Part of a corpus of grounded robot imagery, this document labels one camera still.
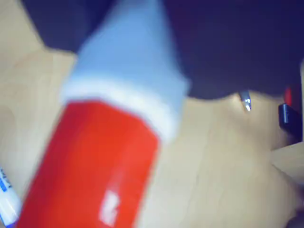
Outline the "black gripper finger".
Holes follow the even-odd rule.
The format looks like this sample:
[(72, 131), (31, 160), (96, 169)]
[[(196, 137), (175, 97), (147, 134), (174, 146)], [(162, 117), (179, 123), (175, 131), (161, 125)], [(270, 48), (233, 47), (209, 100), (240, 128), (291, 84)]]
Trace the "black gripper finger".
[(23, 0), (45, 46), (76, 53), (103, 22), (113, 0)]
[(300, 82), (301, 0), (166, 0), (164, 7), (190, 97), (244, 90), (281, 95)]

